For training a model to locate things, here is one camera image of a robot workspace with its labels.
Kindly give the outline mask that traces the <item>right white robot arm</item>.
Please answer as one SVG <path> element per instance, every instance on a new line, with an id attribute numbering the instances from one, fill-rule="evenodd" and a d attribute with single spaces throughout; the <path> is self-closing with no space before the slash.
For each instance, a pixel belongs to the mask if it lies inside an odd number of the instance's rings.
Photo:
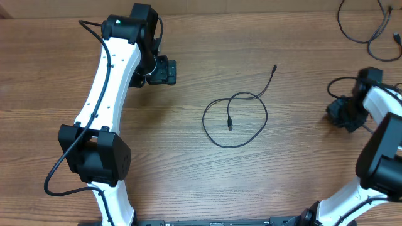
<path id="1" fill-rule="evenodd" d="M 401 94 L 382 82 L 383 71 L 363 68 L 352 95 L 327 106 L 330 122 L 354 132 L 368 117 L 377 125 L 356 163 L 356 177 L 330 198 L 315 202 L 282 225 L 356 225 L 356 218 L 386 203 L 401 202 Z"/>

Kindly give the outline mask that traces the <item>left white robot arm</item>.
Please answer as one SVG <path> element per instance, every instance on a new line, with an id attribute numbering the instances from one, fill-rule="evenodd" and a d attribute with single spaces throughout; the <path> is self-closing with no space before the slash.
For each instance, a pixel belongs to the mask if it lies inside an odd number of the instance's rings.
<path id="1" fill-rule="evenodd" d="M 177 64 L 160 55 L 162 25 L 148 4 L 135 3 L 129 16 L 109 15 L 94 36 L 102 45 L 99 66 L 82 110 L 74 124 L 62 125 L 58 141 L 62 161 L 94 193 L 100 212 L 98 225 L 134 225 L 125 178 L 131 150 L 120 137 L 122 108 L 130 88 L 174 85 Z"/>

